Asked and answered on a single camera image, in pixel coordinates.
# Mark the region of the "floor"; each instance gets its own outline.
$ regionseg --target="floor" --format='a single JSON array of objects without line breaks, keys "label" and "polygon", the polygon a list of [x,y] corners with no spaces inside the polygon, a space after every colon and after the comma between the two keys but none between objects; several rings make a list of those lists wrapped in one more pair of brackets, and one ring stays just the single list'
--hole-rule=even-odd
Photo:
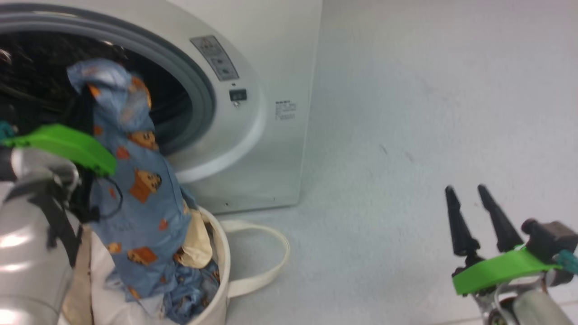
[{"label": "floor", "polygon": [[[479,183],[517,227],[578,229],[578,3],[554,2],[325,1],[301,201],[225,217],[282,230],[292,258],[228,324],[481,324],[451,284],[448,184],[486,257]],[[281,258],[230,241],[234,277]],[[553,290],[576,323],[577,283]]]}]

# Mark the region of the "beige fabric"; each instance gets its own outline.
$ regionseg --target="beige fabric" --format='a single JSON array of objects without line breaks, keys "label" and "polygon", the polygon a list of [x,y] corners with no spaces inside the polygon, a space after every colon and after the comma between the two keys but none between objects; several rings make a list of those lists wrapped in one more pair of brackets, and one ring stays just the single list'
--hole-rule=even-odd
[{"label": "beige fabric", "polygon": [[186,267],[203,268],[213,257],[213,248],[209,233],[203,222],[201,212],[189,209],[183,200],[184,212],[191,215],[191,222],[188,224],[187,236],[183,243],[183,252],[179,262]]},{"label": "beige fabric", "polygon": [[94,324],[90,299],[91,233],[90,227],[84,226],[82,242],[76,255],[74,278],[62,305],[62,314],[70,325]]}]

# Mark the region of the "white laundry basket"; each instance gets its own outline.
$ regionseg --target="white laundry basket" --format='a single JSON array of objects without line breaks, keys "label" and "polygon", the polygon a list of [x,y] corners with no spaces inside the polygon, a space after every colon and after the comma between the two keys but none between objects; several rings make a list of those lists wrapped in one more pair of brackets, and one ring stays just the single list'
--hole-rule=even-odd
[{"label": "white laundry basket", "polygon": [[[269,284],[278,276],[290,253],[287,238],[279,231],[239,220],[219,222],[207,210],[201,208],[205,222],[213,227],[213,239],[216,248],[217,263],[221,285],[213,301],[197,318],[188,325],[224,325],[229,298],[251,293]],[[240,230],[257,229],[268,232],[278,238],[285,247],[283,260],[274,268],[257,276],[229,281],[231,274],[231,251],[227,233]],[[168,319],[153,319],[135,302],[125,302],[124,293],[118,290],[104,289],[103,284],[114,268],[112,258],[98,236],[92,234],[91,278],[92,311],[95,325],[174,325]]]}]

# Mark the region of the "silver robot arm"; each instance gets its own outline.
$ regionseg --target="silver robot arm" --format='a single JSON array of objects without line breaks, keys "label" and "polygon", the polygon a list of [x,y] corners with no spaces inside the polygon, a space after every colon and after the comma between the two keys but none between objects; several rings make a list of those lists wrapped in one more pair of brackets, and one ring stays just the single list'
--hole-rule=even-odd
[{"label": "silver robot arm", "polygon": [[552,298],[539,290],[518,296],[513,310],[520,325],[574,325]]},{"label": "silver robot arm", "polygon": [[68,211],[75,165],[38,149],[0,147],[0,324],[54,325],[68,291],[81,225]]}]

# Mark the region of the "front-loading washing machine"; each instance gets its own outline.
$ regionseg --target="front-loading washing machine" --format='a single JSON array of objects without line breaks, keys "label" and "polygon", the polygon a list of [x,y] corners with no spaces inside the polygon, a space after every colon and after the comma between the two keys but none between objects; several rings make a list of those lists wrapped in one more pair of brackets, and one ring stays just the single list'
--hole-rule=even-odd
[{"label": "front-loading washing machine", "polygon": [[50,119],[91,57],[143,76],[161,150],[208,210],[297,203],[321,0],[0,0],[0,96]]}]

